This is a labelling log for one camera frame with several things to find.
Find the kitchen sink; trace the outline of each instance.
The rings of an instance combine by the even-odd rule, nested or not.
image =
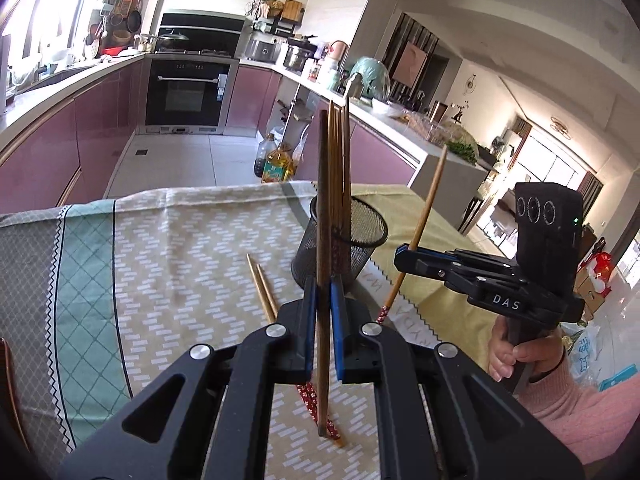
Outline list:
[[[93,66],[77,66],[65,68],[60,72],[56,72],[55,74],[47,76],[46,78],[32,84],[31,86],[27,86],[27,88],[25,88],[24,90],[19,91],[18,94],[24,94],[25,92],[30,92],[31,90],[37,90],[38,88],[44,88],[45,86],[55,85],[56,83],[60,83],[61,81],[64,81],[65,79],[84,72],[85,70],[88,70],[90,68],[93,68]]]

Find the patterned tablecloth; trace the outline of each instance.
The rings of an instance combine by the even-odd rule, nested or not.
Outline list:
[[[290,263],[315,193],[308,182],[165,189],[0,217],[0,336],[13,352],[24,431],[50,474],[193,344],[235,345],[267,323],[247,253],[278,302],[302,296]],[[422,203],[399,186],[355,186],[354,195],[390,227],[354,288],[375,314]],[[436,213],[422,245],[473,248]],[[440,283],[405,283],[389,317],[396,329],[427,346],[437,333],[484,365],[493,316]],[[331,416],[347,446],[319,440],[295,387],[277,386],[267,479],[379,477],[372,386],[331,378]]]

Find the oven door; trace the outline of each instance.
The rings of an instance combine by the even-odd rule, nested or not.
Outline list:
[[[155,59],[146,98],[146,125],[218,126],[229,65]]]

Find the green vegetable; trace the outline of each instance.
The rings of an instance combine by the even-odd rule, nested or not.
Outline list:
[[[447,142],[447,146],[449,147],[449,151],[451,153],[459,156],[462,160],[466,160],[469,164],[475,164],[478,161],[471,144],[465,144],[464,142],[450,140],[449,142]]]

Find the sweater cuff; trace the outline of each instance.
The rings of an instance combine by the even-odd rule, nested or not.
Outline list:
[[[548,376],[529,384],[518,396],[518,401],[529,412],[537,413],[558,402],[572,386],[574,378],[569,372],[569,359],[563,359],[559,367]]]

